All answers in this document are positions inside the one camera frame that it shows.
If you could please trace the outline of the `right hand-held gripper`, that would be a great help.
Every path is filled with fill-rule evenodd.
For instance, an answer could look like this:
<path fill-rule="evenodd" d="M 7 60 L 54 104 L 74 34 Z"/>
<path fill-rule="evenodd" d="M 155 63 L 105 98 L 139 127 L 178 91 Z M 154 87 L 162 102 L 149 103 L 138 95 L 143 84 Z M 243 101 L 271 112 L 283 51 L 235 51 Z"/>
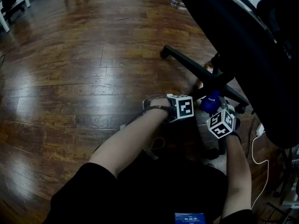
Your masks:
<path fill-rule="evenodd" d="M 239 113 L 224 98 L 218 97 L 219 107 L 206 120 L 208 130 L 217 138 L 224 138 L 240 127 Z"/>

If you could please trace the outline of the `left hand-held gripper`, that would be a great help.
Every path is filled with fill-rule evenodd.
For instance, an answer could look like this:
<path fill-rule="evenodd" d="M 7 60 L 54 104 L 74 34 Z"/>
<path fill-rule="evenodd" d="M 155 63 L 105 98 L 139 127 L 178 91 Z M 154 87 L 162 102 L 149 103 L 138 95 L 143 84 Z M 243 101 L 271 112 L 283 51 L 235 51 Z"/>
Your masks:
<path fill-rule="evenodd" d="M 194 116 L 193 99 L 187 95 L 153 95 L 144 99 L 142 107 L 146 110 L 150 107 L 150 103 L 153 99 L 166 98 L 170 106 L 158 105 L 157 108 L 166 110 L 168 112 L 168 118 L 165 120 L 167 123 L 173 123 L 182 119 L 191 118 Z"/>

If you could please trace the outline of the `blue cloth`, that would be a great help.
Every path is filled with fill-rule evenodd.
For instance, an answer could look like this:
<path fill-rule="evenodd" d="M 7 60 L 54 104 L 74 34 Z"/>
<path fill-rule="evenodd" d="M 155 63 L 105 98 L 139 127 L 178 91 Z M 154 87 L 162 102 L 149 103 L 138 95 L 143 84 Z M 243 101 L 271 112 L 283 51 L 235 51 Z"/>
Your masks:
<path fill-rule="evenodd" d="M 217 112 L 219 107 L 221 106 L 221 102 L 219 99 L 220 92 L 219 91 L 213 91 L 211 94 L 205 96 L 201 100 L 200 104 L 200 110 L 208 113 L 208 114 L 214 114 Z"/>

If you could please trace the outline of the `black office chair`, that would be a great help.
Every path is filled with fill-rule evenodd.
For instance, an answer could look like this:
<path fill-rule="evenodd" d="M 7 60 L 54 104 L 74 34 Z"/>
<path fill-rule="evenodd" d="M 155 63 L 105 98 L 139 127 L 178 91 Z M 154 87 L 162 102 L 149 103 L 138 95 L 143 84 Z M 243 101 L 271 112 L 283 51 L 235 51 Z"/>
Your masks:
<path fill-rule="evenodd" d="M 231 0 L 182 0 L 217 53 L 209 72 L 182 53 L 165 46 L 202 83 L 194 100 L 219 91 L 248 105 L 262 122 L 268 139 L 280 148 L 299 145 L 299 0 L 261 0 L 257 6 L 241 0 L 269 28 L 277 43 Z"/>

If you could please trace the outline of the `person's left forearm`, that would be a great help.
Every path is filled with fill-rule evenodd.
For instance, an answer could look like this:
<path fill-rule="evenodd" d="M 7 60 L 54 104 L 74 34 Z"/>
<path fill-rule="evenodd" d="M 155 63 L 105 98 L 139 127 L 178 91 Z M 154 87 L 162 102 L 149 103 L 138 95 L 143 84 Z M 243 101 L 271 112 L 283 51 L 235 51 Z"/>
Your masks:
<path fill-rule="evenodd" d="M 137 158 L 147 140 L 167 117 L 166 110 L 154 108 L 146 111 L 100 145 L 89 162 L 102 166 L 117 177 Z"/>

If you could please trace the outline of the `person's right forearm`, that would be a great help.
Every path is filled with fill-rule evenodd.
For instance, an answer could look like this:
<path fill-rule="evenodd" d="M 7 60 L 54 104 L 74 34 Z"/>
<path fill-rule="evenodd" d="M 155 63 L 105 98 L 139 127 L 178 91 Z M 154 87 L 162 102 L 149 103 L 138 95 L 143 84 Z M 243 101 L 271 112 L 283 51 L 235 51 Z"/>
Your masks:
<path fill-rule="evenodd" d="M 226 136 L 228 192 L 221 218 L 251 209 L 252 180 L 249 164 L 236 135 Z"/>

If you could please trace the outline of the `grey metal rack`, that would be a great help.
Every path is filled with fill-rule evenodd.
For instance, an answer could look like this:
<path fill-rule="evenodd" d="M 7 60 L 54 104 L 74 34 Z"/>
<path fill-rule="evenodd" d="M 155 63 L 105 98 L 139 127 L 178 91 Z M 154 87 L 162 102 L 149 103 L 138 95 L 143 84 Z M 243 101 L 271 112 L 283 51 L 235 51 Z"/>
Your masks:
<path fill-rule="evenodd" d="M 280 202 L 285 209 L 282 224 L 299 224 L 299 146 L 292 148 L 292 171 Z"/>

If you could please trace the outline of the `black metal stand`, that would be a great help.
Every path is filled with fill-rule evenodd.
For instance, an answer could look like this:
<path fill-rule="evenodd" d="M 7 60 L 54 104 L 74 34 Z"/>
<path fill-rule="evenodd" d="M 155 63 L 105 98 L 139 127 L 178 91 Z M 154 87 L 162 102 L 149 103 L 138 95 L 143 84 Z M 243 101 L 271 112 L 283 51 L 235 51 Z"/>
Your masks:
<path fill-rule="evenodd" d="M 281 197 L 288 183 L 292 171 L 292 149 L 289 148 L 288 152 L 286 152 L 284 149 L 279 149 L 278 152 L 282 154 L 283 161 L 284 161 L 284 169 L 283 169 L 283 175 L 279 179 L 274 189 L 273 196 L 276 198 Z"/>

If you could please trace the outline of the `phone with blue screen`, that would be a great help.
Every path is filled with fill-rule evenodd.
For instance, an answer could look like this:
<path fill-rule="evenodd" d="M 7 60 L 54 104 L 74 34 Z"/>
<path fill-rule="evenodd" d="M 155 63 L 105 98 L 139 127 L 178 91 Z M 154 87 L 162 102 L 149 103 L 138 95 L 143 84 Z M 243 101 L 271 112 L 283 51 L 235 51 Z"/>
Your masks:
<path fill-rule="evenodd" d="M 203 213 L 175 213 L 175 224 L 206 224 Z"/>

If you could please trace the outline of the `silver-edged flat device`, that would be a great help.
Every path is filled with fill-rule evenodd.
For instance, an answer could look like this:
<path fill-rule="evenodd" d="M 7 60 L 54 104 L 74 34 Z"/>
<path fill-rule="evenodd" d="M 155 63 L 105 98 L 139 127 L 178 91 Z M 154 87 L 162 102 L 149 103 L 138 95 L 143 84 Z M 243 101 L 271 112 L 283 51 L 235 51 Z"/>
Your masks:
<path fill-rule="evenodd" d="M 277 40 L 275 39 L 275 37 L 273 36 L 273 34 L 271 33 L 271 31 L 269 30 L 269 28 L 262 22 L 262 20 L 254 13 L 254 11 L 247 6 L 243 1 L 241 0 L 231 0 L 233 1 L 235 4 L 237 4 L 240 8 L 242 8 L 244 11 L 246 11 L 266 32 L 267 34 L 270 36 L 270 38 L 277 43 Z"/>

